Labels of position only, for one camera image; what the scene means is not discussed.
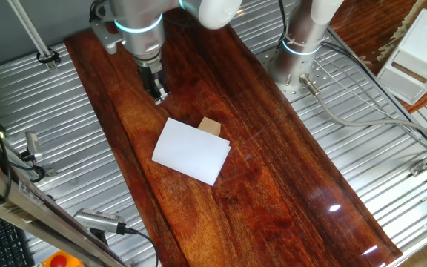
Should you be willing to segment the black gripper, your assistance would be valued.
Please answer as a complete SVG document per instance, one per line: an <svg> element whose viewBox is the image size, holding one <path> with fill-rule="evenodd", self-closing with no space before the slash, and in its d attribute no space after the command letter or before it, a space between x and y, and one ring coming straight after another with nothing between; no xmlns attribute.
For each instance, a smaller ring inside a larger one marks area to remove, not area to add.
<svg viewBox="0 0 427 267"><path fill-rule="evenodd" d="M165 75L161 63L138 66L137 73L144 89L150 94L156 105L168 97L170 91L165 88Z"/></svg>

